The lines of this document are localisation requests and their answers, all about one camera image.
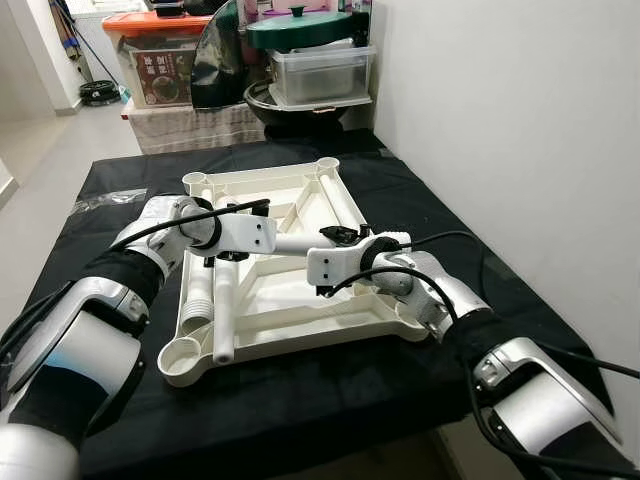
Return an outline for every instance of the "orange lid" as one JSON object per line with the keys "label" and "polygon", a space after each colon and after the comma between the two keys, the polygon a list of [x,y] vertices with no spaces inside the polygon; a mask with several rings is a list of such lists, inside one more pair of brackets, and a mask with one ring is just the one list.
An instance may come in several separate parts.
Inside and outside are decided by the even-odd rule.
{"label": "orange lid", "polygon": [[158,17],[156,12],[118,13],[102,21],[107,32],[121,32],[127,36],[138,36],[154,30],[181,30],[200,34],[213,16]]}

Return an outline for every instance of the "lid handle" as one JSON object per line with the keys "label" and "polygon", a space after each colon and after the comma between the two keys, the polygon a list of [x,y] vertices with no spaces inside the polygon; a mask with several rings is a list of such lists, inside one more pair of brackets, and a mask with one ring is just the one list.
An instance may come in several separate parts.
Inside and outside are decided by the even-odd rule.
{"label": "lid handle", "polygon": [[291,8],[291,13],[293,13],[294,17],[301,17],[302,11],[304,10],[304,5],[296,5],[295,7],[289,8]]}

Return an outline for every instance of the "green lid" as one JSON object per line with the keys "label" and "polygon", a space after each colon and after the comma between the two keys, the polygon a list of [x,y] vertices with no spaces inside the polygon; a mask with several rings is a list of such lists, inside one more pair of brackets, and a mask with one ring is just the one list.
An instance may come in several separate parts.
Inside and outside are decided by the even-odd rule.
{"label": "green lid", "polygon": [[314,47],[349,37],[353,33],[351,16],[344,12],[305,13],[293,7],[294,15],[270,18],[247,27],[253,48]]}

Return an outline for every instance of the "black cable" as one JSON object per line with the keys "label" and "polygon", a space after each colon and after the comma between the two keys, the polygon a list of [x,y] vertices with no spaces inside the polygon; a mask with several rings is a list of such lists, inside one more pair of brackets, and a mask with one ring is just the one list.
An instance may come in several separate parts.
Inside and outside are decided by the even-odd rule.
{"label": "black cable", "polygon": [[487,292],[484,288],[484,259],[485,259],[485,248],[484,245],[482,244],[482,242],[480,241],[480,239],[478,237],[476,237],[474,234],[469,233],[469,232],[465,232],[464,230],[449,230],[447,232],[441,232],[441,233],[436,233],[434,235],[431,235],[429,237],[425,237],[425,238],[420,238],[418,240],[414,240],[413,242],[409,242],[409,243],[402,243],[398,246],[399,249],[402,248],[414,248],[420,245],[424,245],[430,242],[433,242],[435,240],[440,240],[441,238],[446,238],[446,237],[465,237],[465,238],[469,238],[471,240],[473,240],[476,245],[478,246],[478,251],[479,251],[479,255],[480,258],[478,259],[478,269],[476,272],[476,283],[478,284],[478,293],[480,294],[480,298],[482,298],[482,300],[484,300],[485,303],[489,303],[488,299],[487,299]]}
{"label": "black cable", "polygon": [[484,438],[486,438],[494,448],[500,450],[502,453],[508,455],[509,457],[514,457],[529,463],[536,463],[538,465],[542,465],[552,469],[572,470],[575,472],[582,472],[591,475],[607,475],[611,477],[640,479],[640,471],[638,470],[620,471],[585,462],[576,462],[572,460],[565,460],[562,458],[534,455],[523,450],[511,448],[498,441],[484,422],[484,418],[482,417],[482,414],[480,412],[480,406],[478,405],[478,399],[476,398],[476,391],[473,386],[473,374],[471,372],[471,367],[463,358],[464,357],[462,356],[459,357],[462,370],[464,371],[465,384],[467,387],[467,393],[469,394],[469,400],[471,402],[471,411],[473,413],[473,418],[478,425],[480,433],[482,433]]}
{"label": "black cable", "polygon": [[76,35],[78,35],[80,37],[80,39],[85,43],[85,45],[87,46],[87,48],[89,49],[89,51],[93,54],[94,57],[96,57],[96,60],[98,60],[98,63],[102,66],[102,68],[104,68],[104,71],[107,72],[107,75],[109,75],[109,77],[111,78],[111,80],[113,80],[113,83],[115,83],[116,88],[118,88],[118,81],[116,80],[116,77],[114,77],[111,72],[109,71],[109,69],[106,67],[106,65],[104,63],[102,63],[102,60],[100,60],[100,57],[98,56],[98,54],[95,52],[95,50],[91,47],[91,45],[89,44],[89,42],[87,42],[87,39],[84,38],[82,36],[82,34],[78,31],[78,29],[76,28],[76,21],[73,20],[65,11],[64,8],[62,8],[62,5],[60,5],[60,2],[58,0],[53,0],[56,3],[56,6],[58,7],[58,10],[60,11],[60,13],[62,14],[62,16],[67,20],[67,22],[69,22],[69,24],[71,25],[71,27],[73,28],[74,32]]}
{"label": "black cable", "polygon": [[342,290],[345,287],[348,287],[349,285],[351,285],[356,280],[360,280],[363,277],[369,277],[371,275],[376,275],[378,273],[406,273],[407,275],[411,275],[412,277],[416,277],[416,278],[422,280],[424,283],[426,283],[431,288],[433,288],[438,295],[440,295],[440,298],[442,299],[442,303],[444,304],[445,308],[447,309],[447,313],[451,316],[451,321],[453,323],[458,321],[458,315],[456,314],[455,308],[453,307],[453,302],[447,296],[447,294],[444,293],[444,290],[442,290],[440,285],[438,285],[435,282],[435,280],[433,280],[431,277],[425,275],[424,273],[422,273],[422,272],[420,272],[418,270],[414,270],[413,268],[408,268],[408,267],[400,267],[400,266],[398,266],[398,267],[380,267],[380,268],[372,268],[370,270],[363,270],[361,272],[356,273],[355,275],[351,275],[350,277],[345,278],[338,285],[336,285],[329,292],[327,292],[325,294],[325,296],[327,298],[331,298],[336,293],[338,293],[340,290]]}
{"label": "black cable", "polygon": [[640,371],[634,370],[633,368],[624,367],[622,365],[617,365],[611,362],[605,362],[604,360],[599,360],[597,358],[588,357],[586,355],[580,355],[579,353],[570,352],[565,350],[564,348],[556,347],[555,345],[551,345],[546,342],[540,342],[538,340],[534,340],[543,350],[548,350],[550,352],[555,352],[559,355],[564,355],[565,357],[573,358],[575,360],[590,363],[591,365],[595,365],[599,368],[604,368],[605,370],[611,370],[613,372],[620,373],[622,375],[627,375],[629,377],[633,377],[636,380],[640,379]]}
{"label": "black cable", "polygon": [[159,232],[160,230],[164,230],[165,228],[184,225],[185,223],[197,222],[198,220],[204,220],[206,218],[218,217],[226,213],[234,213],[240,210],[246,210],[247,208],[261,207],[263,205],[269,205],[269,202],[270,200],[268,198],[262,198],[260,200],[253,200],[251,202],[240,203],[238,205],[233,205],[231,207],[212,210],[210,212],[200,213],[198,215],[191,215],[190,217],[182,217],[176,220],[170,220],[168,222],[159,223],[152,227],[145,228],[144,230],[140,230],[138,233],[135,233],[127,238],[120,240],[117,243],[114,243],[113,245],[111,245],[111,247],[109,247],[109,251],[122,250],[129,243],[135,242],[136,240],[139,240],[142,237],[146,237],[147,235],[150,235],[152,233]]}
{"label": "black cable", "polygon": [[41,298],[37,302],[27,307],[12,323],[9,325],[0,339],[0,360],[2,360],[20,339],[33,328],[33,326],[41,320],[42,314],[47,312],[55,303],[64,295],[71,282],[67,282],[59,290],[50,293],[46,297]]}

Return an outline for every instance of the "black tablecloth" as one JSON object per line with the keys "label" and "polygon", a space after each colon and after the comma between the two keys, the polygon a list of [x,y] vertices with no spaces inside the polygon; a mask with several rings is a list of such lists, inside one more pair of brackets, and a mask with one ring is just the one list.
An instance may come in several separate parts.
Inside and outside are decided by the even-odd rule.
{"label": "black tablecloth", "polygon": [[[368,131],[104,160],[91,168],[79,200],[147,188],[147,198],[182,192],[185,173],[229,172],[312,162],[336,156],[340,175],[375,231],[406,230],[414,238],[466,229],[460,220]],[[474,202],[473,193],[468,201]],[[32,299],[73,277],[104,250],[143,202],[104,205],[69,217]],[[473,288],[477,250],[464,238],[430,245],[444,267]],[[497,313],[525,336],[580,353],[584,342],[492,254],[486,288]],[[209,371],[195,385],[167,385],[155,367],[173,337],[180,272],[151,308],[142,336],[149,363],[121,420],[87,440],[87,478],[264,477],[328,461],[375,442],[461,419],[469,411],[453,348],[370,339]],[[597,371],[561,363],[605,403]]]}

